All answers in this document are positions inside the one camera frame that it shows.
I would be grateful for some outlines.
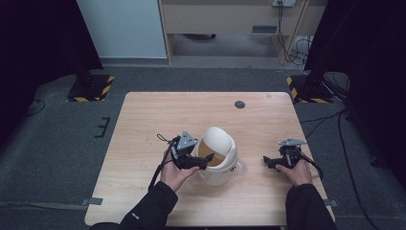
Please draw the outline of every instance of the person's left hand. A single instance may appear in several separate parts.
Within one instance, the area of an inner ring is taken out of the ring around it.
[[[171,161],[172,156],[169,153],[166,162]],[[183,182],[191,175],[199,171],[199,167],[195,166],[189,170],[179,170],[171,161],[168,162],[161,170],[161,181],[167,184],[174,192],[178,191]]]

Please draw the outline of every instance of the black stand base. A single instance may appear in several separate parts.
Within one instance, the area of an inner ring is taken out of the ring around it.
[[[331,93],[322,84],[311,94],[305,93],[306,79],[307,75],[292,75],[287,79],[295,103],[332,103]]]
[[[102,101],[111,85],[114,77],[109,75],[91,75],[86,82],[83,80],[75,81],[67,98],[68,102],[89,102]]]

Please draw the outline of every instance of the wall outlet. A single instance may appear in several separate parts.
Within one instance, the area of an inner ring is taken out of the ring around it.
[[[281,5],[281,3],[284,7],[294,7],[296,0],[274,0],[274,2],[272,3],[272,6],[274,7],[279,7]]]

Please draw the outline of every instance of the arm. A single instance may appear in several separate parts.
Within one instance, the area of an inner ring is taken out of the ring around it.
[[[164,182],[159,181],[125,215],[118,230],[123,229],[164,229],[169,213],[175,206],[178,197]]]
[[[312,184],[292,187],[286,197],[286,222],[294,229],[337,229],[323,199]]]
[[[312,184],[308,162],[300,160],[292,170],[277,165],[293,184],[286,197],[286,222],[289,230],[337,229],[323,199]]]
[[[199,170],[198,167],[179,170],[170,162],[170,154],[167,161],[161,171],[161,180],[125,215],[118,230],[165,229],[168,215],[178,200],[176,191]]]

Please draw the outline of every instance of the person's right hand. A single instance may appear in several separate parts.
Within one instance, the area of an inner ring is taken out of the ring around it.
[[[295,187],[313,183],[308,162],[305,160],[300,160],[293,169],[288,169],[282,165],[277,165],[276,168],[285,173]]]

